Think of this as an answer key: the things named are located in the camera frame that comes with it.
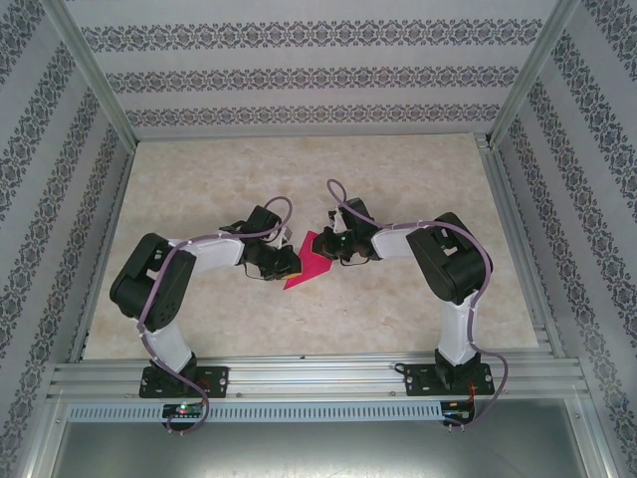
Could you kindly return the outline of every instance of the metal bar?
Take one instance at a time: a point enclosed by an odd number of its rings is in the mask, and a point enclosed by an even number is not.
[[[130,179],[130,171],[132,170],[133,164],[134,157],[130,159],[128,161],[128,164],[126,165],[126,171],[123,174],[123,187],[119,188],[117,198],[115,199],[113,216],[110,219],[110,223],[108,224],[108,231],[106,232],[105,243],[98,258],[98,266],[96,268],[97,276],[96,279],[93,281],[93,284],[91,285],[91,290],[89,291],[89,297],[87,299],[87,306],[85,307],[84,313],[82,314],[82,317],[80,319],[77,338],[76,341],[73,343],[73,349],[71,350],[71,354],[69,356],[69,360],[72,362],[77,362],[82,359],[82,353],[86,345],[89,328],[91,326],[93,315],[95,314],[96,307],[98,305],[98,296],[100,294],[100,289],[102,288],[102,281],[104,280],[106,263],[108,261],[108,255],[110,254],[110,247],[112,246],[112,241],[115,236],[115,229],[117,228],[117,222],[119,221],[119,214],[121,212],[121,207],[123,206],[123,199],[126,194],[128,180]]]
[[[550,51],[557,42],[559,35],[566,27],[579,0],[558,0],[552,12],[546,19],[544,27],[539,32],[537,41],[533,45],[531,53],[514,81],[504,104],[500,108],[494,126],[489,134],[491,146],[498,145],[507,134],[509,125],[516,117],[531,85],[539,75]]]
[[[618,478],[592,399],[574,397],[564,403],[588,478]]]
[[[49,478],[53,475],[69,410],[69,406],[62,400],[45,403],[35,430],[34,441],[29,449],[26,466],[20,476]]]
[[[161,403],[82,403],[70,405],[71,423],[158,423]],[[442,420],[440,402],[393,401],[362,403],[219,403],[211,404],[208,422],[290,423]],[[174,422],[197,418],[176,417]]]
[[[119,138],[128,152],[133,152],[139,139],[64,0],[43,0],[42,6],[100,101]]]
[[[477,137],[476,141],[483,145],[482,147],[479,146],[480,155],[483,159],[487,179],[494,193],[496,207],[503,221],[516,269],[519,271],[518,275],[530,312],[536,320],[541,321],[544,325],[543,332],[546,334],[553,354],[562,359],[566,357],[566,353],[559,339],[554,317],[550,312],[550,307],[541,285],[541,278],[534,265],[531,246],[525,233],[520,213],[513,206],[515,200],[503,170],[500,154],[497,150],[484,147],[485,140],[482,137]]]
[[[503,399],[563,398],[572,397],[574,393],[588,394],[588,386],[576,359],[557,359],[540,352],[508,354],[508,359],[510,378]],[[200,364],[222,364],[230,368],[228,398],[220,400],[222,402],[245,399],[316,402],[405,399],[403,377],[393,369],[399,361],[429,363],[433,357],[430,354],[414,354],[217,358],[201,360]],[[485,361],[492,365],[494,381],[499,383],[504,372],[502,364],[497,360]],[[145,360],[59,364],[48,391],[48,399],[72,403],[144,401],[137,394],[141,372],[147,365]],[[417,399],[450,400],[465,397]]]

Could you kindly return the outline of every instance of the pink object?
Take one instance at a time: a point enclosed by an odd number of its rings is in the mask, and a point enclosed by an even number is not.
[[[314,231],[308,231],[308,235],[303,241],[303,246],[301,246],[301,251],[299,251],[299,258],[301,259],[303,269],[300,275],[286,281],[286,286],[283,288],[284,291],[309,279],[313,279],[331,268],[331,260],[312,252],[312,242],[318,235],[319,234]]]

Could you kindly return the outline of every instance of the beige floor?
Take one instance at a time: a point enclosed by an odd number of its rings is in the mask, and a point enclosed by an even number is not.
[[[334,208],[324,186],[330,177],[379,221],[456,212],[495,264],[477,341],[536,346],[472,135],[247,138],[139,146],[85,358],[146,357],[133,322],[107,293],[143,234],[208,233],[286,194],[295,204],[290,227],[298,247],[308,230],[322,230]],[[277,211],[285,214],[285,206]],[[283,285],[250,280],[241,267],[193,278],[178,316],[186,342],[200,357],[413,352],[438,342],[439,303],[413,259],[334,266],[289,291]]]

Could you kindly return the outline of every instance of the cable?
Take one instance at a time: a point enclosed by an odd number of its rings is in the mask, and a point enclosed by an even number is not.
[[[342,191],[342,198],[338,197],[338,195],[334,192],[334,190],[332,189],[332,185],[335,184],[337,185],[340,190]],[[480,420],[482,420],[482,418],[487,414],[487,412],[489,412],[489,410],[491,410],[491,408],[493,407],[493,405],[496,403],[496,400],[498,399],[498,397],[500,396],[500,394],[502,393],[502,391],[505,389],[505,384],[507,383],[507,378],[509,378],[509,363],[507,362],[507,359],[505,358],[505,356],[503,356],[502,354],[498,354],[497,352],[489,352],[489,351],[485,351],[484,349],[481,349],[480,347],[478,347],[475,342],[474,342],[474,308],[476,307],[476,304],[478,304],[478,301],[480,300],[480,298],[483,296],[483,294],[485,293],[485,291],[487,290],[487,287],[489,286],[489,282],[491,281],[491,261],[489,260],[489,256],[487,255],[487,251],[485,250],[485,248],[482,246],[482,244],[480,244],[480,242],[478,242],[478,240],[471,235],[470,233],[468,233],[467,231],[465,231],[464,229],[462,229],[461,227],[458,227],[454,224],[448,224],[446,222],[442,222],[442,221],[417,221],[417,222],[405,222],[403,224],[383,224],[380,222],[376,222],[373,219],[359,213],[358,211],[355,211],[354,209],[352,209],[351,207],[349,207],[345,201],[347,200],[347,191],[345,190],[345,187],[336,179],[328,179],[327,180],[327,190],[329,191],[329,194],[331,194],[331,197],[333,197],[336,202],[338,203],[339,207],[342,207],[343,209],[347,210],[348,212],[352,213],[354,216],[362,219],[365,222],[368,222],[369,224],[372,224],[376,227],[379,227],[380,229],[415,229],[415,228],[419,228],[421,226],[435,226],[435,227],[443,227],[445,229],[450,229],[454,232],[457,232],[458,234],[464,236],[465,238],[467,238],[478,250],[478,252],[480,253],[480,256],[482,257],[482,260],[485,261],[485,282],[483,283],[482,287],[480,288],[480,290],[478,291],[478,294],[476,294],[474,296],[474,298],[472,299],[472,301],[469,304],[469,318],[467,321],[467,339],[469,340],[469,344],[471,345],[471,348],[476,351],[479,354],[482,354],[484,356],[487,357],[494,357],[496,359],[499,359],[502,362],[502,365],[504,367],[504,373],[502,376],[502,381],[500,382],[500,386],[498,387],[498,389],[496,390],[496,392],[494,393],[494,396],[492,397],[492,399],[489,401],[489,403],[487,404],[487,406],[485,407],[485,409],[482,411],[482,413],[480,413],[480,415],[478,415],[476,418],[474,418],[474,420],[469,423],[466,426],[473,426],[476,423],[478,423]]]
[[[255,281],[264,281],[264,282],[266,281],[263,277],[254,277],[254,276],[251,276],[250,274],[248,274],[248,264],[244,264],[243,265],[243,270],[246,273],[246,277],[248,279],[254,279]]]
[[[471,411],[476,411],[476,386],[473,382],[469,383],[469,399],[467,403],[471,403]]]
[[[281,229],[279,229],[279,230],[277,231],[277,235],[275,235],[275,237],[273,237],[273,238],[272,238],[272,239],[270,239],[269,241],[263,241],[263,242],[265,242],[266,244],[271,244],[271,243],[275,242],[277,239],[279,239],[279,236],[280,236],[280,235],[281,235]]]
[[[172,261],[172,258],[175,256],[175,254],[177,254],[177,252],[180,249],[183,249],[186,246],[189,246],[191,244],[195,244],[195,243],[200,242],[200,241],[208,241],[208,240],[211,240],[211,239],[248,239],[248,238],[269,236],[273,232],[280,231],[288,223],[288,221],[290,221],[290,218],[292,217],[292,212],[293,212],[294,208],[292,206],[292,201],[289,198],[287,198],[286,196],[273,197],[268,202],[266,202],[264,207],[267,209],[268,206],[270,206],[272,203],[274,203],[276,201],[285,201],[285,202],[287,202],[289,208],[288,208],[288,215],[285,217],[285,219],[283,221],[281,221],[275,227],[273,227],[271,229],[268,229],[267,231],[253,232],[253,233],[249,233],[249,234],[231,234],[231,233],[227,233],[227,232],[219,232],[219,233],[215,233],[215,234],[206,234],[206,235],[203,235],[203,236],[197,236],[197,237],[193,237],[192,239],[188,239],[186,241],[181,241],[179,244],[175,245],[168,252],[168,254],[166,255],[165,260],[163,261],[163,264],[161,265],[161,267],[159,268],[159,271],[157,272],[157,276],[155,277],[155,282],[152,285],[152,288],[150,289],[150,294],[148,294],[148,297],[146,298],[146,303],[144,304],[143,309],[141,310],[141,314],[139,315],[139,319],[137,319],[137,330],[139,331],[139,336],[141,337],[141,342],[143,343],[143,346],[146,348],[146,350],[150,354],[150,356],[152,358],[152,361],[154,363],[156,363],[157,366],[159,366],[161,369],[163,369],[167,373],[169,373],[172,376],[174,376],[175,378],[177,378],[182,383],[185,383],[186,385],[188,385],[189,387],[191,387],[192,389],[197,391],[199,394],[201,394],[203,405],[205,407],[205,411],[201,414],[201,417],[199,418],[199,421],[194,423],[192,426],[190,426],[186,430],[177,431],[177,430],[171,428],[170,427],[170,422],[172,421],[172,419],[176,415],[169,416],[168,420],[166,421],[166,428],[168,429],[168,433],[173,433],[173,432],[176,431],[176,432],[178,432],[178,434],[180,436],[186,435],[188,433],[192,433],[193,431],[195,431],[197,428],[201,427],[205,423],[206,419],[208,418],[208,414],[210,413],[210,400],[208,399],[208,395],[206,394],[206,392],[199,385],[197,385],[196,383],[193,383],[192,381],[190,381],[185,376],[180,375],[179,372],[173,370],[164,361],[162,361],[157,356],[155,350],[152,348],[152,345],[148,341],[148,338],[144,334],[146,332],[146,326],[144,325],[144,322],[146,322],[146,319],[148,317],[148,313],[150,312],[150,309],[152,308],[152,303],[154,302],[154,299],[155,299],[155,297],[157,295],[157,291],[159,290],[159,286],[161,285],[161,281],[163,280],[163,278],[164,278],[164,276],[166,274],[166,270],[168,269],[168,265],[170,264],[170,261]]]
[[[369,262],[369,258],[367,258],[366,261],[364,262],[356,262],[355,264],[347,264],[345,261],[342,260],[342,257],[340,258],[340,265],[344,266],[344,267],[354,267],[354,266],[363,266],[365,264],[367,264]]]

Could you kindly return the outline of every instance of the wall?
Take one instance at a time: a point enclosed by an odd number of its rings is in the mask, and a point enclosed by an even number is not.
[[[500,153],[567,352],[637,476],[637,2],[586,0]]]
[[[76,338],[131,156],[42,6],[0,1],[0,477]]]
[[[555,0],[67,6],[141,138],[487,132]]]

